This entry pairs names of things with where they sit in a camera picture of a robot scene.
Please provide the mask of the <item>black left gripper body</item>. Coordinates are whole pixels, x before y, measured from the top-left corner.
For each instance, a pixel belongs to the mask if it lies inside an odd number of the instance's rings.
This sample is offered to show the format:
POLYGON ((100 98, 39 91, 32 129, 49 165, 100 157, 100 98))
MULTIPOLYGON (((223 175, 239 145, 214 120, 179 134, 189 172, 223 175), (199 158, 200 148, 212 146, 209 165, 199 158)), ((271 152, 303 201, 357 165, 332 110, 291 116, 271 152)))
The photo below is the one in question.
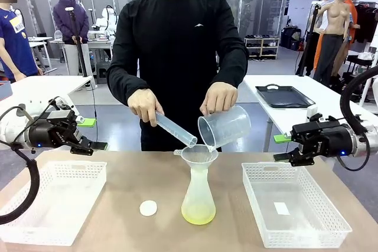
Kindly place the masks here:
POLYGON ((58 148, 64 145, 80 147, 82 136, 76 119, 73 110, 44 113, 27 130, 25 144, 30 148, 58 148))

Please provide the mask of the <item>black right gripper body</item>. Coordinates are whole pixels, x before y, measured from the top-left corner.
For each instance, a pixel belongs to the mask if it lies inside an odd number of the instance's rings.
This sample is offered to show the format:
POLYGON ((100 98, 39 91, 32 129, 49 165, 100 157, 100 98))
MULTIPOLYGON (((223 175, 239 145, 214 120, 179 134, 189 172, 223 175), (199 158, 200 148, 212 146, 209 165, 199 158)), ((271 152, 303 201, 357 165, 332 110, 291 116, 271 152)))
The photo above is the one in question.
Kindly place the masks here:
POLYGON ((305 156, 348 156, 353 153, 350 130, 338 121, 306 122, 292 127, 291 140, 300 144, 299 152, 305 156))

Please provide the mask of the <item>person's right hand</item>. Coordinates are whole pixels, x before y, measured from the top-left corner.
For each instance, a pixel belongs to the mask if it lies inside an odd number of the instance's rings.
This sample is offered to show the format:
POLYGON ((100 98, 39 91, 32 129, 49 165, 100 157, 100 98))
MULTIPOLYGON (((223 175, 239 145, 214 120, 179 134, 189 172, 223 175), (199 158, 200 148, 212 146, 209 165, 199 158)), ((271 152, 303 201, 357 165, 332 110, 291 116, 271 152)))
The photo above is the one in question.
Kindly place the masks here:
POLYGON ((128 107, 144 123, 152 127, 157 125, 157 115, 164 115, 164 111, 156 96, 150 89, 136 90, 127 100, 128 107))

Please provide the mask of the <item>person's left hand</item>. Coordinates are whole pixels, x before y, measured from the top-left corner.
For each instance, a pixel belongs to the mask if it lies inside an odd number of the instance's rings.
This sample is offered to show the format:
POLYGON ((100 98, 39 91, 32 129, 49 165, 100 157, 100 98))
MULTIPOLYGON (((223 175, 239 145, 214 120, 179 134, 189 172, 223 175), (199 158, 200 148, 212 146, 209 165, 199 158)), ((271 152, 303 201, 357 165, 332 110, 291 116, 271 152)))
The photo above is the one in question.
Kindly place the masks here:
POLYGON ((226 112, 235 105, 237 97, 237 88, 228 83, 215 82, 207 90, 200 111, 204 116, 226 112))

